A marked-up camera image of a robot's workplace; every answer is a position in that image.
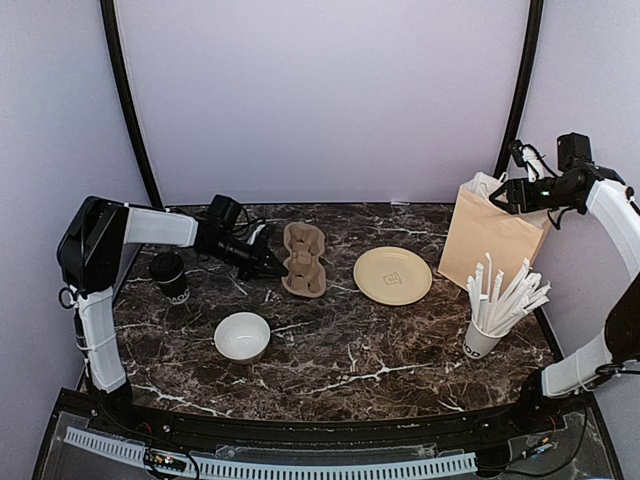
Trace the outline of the brown paper bag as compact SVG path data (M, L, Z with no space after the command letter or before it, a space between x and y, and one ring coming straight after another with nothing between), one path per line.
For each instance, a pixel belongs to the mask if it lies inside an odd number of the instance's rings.
M438 272L465 289L479 262L492 259L492 270L504 272L507 287L523 260L534 261L551 223L544 211L511 215L488 197L504 183L478 172L459 187Z

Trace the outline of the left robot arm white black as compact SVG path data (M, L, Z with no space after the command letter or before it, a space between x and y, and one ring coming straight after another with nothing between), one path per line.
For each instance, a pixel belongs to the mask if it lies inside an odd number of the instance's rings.
M239 238L236 221L243 209L224 195L215 196L200 216L95 196L85 199L56 256L65 283L59 302L75 312L78 346L94 388L112 394L127 383L113 320L114 286L125 246L191 248L236 268L241 280L287 276L269 247L271 227L261 224L248 240Z

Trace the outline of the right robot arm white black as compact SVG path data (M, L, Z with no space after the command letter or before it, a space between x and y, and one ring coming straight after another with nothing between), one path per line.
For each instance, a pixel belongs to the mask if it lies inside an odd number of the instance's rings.
M631 283L596 337L527 380L521 392L526 399L510 413L511 426L521 434L534 432L547 420L545 399L565 398L588 391L604 379L639 373L626 367L639 360L639 204L634 189L615 170L593 161L588 136L561 135L556 146L557 173L535 147L512 141L508 150L529 177L504 182L489 201L511 215L537 211L592 215L615 245Z

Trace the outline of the black paper coffee cup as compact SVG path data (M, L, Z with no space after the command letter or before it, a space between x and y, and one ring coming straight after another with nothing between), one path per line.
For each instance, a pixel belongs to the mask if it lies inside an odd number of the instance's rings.
M148 271L150 278L172 305L183 304L189 299L184 261L179 254L166 252L155 255Z

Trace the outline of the brown cardboard cup carrier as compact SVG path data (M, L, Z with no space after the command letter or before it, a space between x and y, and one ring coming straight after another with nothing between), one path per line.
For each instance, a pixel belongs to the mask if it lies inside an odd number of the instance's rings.
M283 262L288 274L283 287L291 294L319 298L327 288L326 271L320 259L325 252L325 234L316 226L289 223L283 232L283 244L288 257Z

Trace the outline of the black plastic cup lid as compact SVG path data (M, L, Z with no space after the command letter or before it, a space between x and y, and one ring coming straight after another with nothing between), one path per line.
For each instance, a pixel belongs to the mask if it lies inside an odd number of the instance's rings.
M184 271L182 257L174 252L165 252L156 255L149 267L150 277L158 283L173 282Z

